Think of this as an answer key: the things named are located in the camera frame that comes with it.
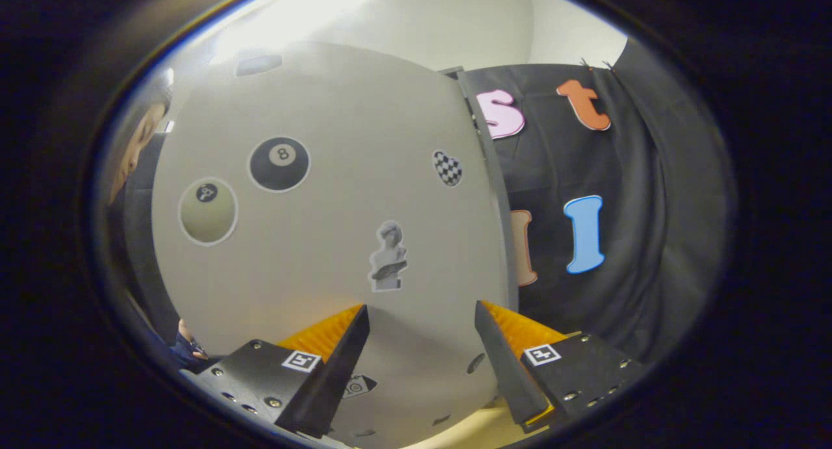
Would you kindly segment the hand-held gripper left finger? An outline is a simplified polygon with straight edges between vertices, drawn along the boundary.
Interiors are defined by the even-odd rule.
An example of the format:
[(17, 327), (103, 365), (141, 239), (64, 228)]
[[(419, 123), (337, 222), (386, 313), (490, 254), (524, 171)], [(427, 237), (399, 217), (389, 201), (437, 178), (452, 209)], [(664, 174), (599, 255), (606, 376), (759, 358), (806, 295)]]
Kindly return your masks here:
[(248, 340), (182, 375), (207, 401), (252, 424), (319, 438), (331, 431), (370, 330), (368, 307), (359, 304), (276, 344)]

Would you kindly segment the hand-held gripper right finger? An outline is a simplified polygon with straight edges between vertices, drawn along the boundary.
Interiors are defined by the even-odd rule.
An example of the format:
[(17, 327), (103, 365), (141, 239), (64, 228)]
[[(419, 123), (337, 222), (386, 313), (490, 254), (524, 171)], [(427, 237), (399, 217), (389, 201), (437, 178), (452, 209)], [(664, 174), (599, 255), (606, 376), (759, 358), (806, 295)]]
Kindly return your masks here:
[(512, 420), (525, 432), (600, 413), (645, 375), (641, 361), (598, 336), (565, 335), (494, 303), (476, 303), (474, 324)]

